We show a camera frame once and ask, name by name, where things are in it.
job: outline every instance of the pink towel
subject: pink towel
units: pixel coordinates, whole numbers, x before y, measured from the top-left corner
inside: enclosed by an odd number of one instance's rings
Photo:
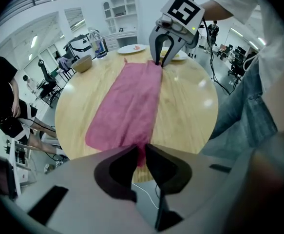
[[[153,61],[126,63],[89,126],[86,144],[101,151],[136,144],[142,166],[155,124],[161,77],[162,68]]]

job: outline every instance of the ceiling light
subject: ceiling light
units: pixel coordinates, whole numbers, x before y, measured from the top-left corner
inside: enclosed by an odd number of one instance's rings
[[[234,31],[236,34],[238,34],[239,36],[243,37],[242,34],[240,34],[237,30],[234,30],[233,28],[230,28],[232,31]]]
[[[254,48],[256,48],[257,50],[259,50],[259,48],[253,44],[253,42],[249,41],[249,43],[250,43]]]
[[[81,20],[80,22],[77,22],[73,27],[78,26],[79,24],[81,24],[81,23],[83,23],[83,22],[84,22],[84,19]]]
[[[258,39],[260,40],[260,42],[261,42],[264,46],[266,45],[266,42],[265,42],[262,38],[258,37]]]
[[[38,36],[34,36],[33,41],[31,42],[31,48],[35,46],[36,40]]]

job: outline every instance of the white plate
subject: white plate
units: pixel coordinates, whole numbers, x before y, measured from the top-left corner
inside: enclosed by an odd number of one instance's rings
[[[118,49],[118,53],[119,54],[130,54],[130,53],[140,52],[140,51],[142,51],[144,49],[146,49],[145,45],[142,45],[142,44],[132,44],[132,45],[127,45],[127,46],[124,46],[124,47]]]
[[[162,47],[162,50],[169,50],[169,47]],[[185,60],[187,58],[187,55],[184,51],[180,50],[178,52],[179,56],[174,57],[172,60]]]

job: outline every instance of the round wooden table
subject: round wooden table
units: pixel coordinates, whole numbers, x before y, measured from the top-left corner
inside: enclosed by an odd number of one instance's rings
[[[95,113],[128,62],[152,60],[149,47],[128,55],[111,51],[93,60],[86,72],[75,74],[59,98],[55,115],[57,137],[69,159],[99,152],[85,143]],[[163,70],[158,112],[151,144],[199,153],[208,141],[218,113],[215,87],[205,70],[193,59],[173,61]],[[152,180],[146,165],[136,169],[134,182]]]

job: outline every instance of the hand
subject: hand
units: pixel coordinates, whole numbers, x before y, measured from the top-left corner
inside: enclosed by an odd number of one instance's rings
[[[19,101],[15,100],[12,105],[12,113],[13,117],[17,118],[20,116],[20,107],[19,107]]]

